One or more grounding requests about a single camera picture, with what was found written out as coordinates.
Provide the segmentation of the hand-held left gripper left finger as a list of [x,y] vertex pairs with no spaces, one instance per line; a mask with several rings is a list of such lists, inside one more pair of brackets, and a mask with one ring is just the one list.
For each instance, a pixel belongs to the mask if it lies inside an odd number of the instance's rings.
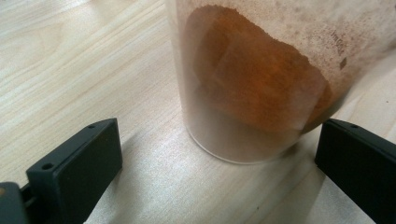
[[118,122],[105,119],[80,130],[26,174],[50,224],[82,224],[121,167]]

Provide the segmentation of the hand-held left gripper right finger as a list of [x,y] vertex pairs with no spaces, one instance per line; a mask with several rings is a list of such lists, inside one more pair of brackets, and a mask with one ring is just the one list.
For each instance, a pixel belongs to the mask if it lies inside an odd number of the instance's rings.
[[322,124],[317,167],[376,224],[396,224],[396,145],[339,119]]

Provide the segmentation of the glass jar of orange powder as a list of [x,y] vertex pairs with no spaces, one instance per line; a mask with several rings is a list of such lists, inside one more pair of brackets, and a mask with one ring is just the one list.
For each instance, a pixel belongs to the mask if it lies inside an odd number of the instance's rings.
[[185,124],[211,155],[267,161],[396,50],[396,0],[164,0]]

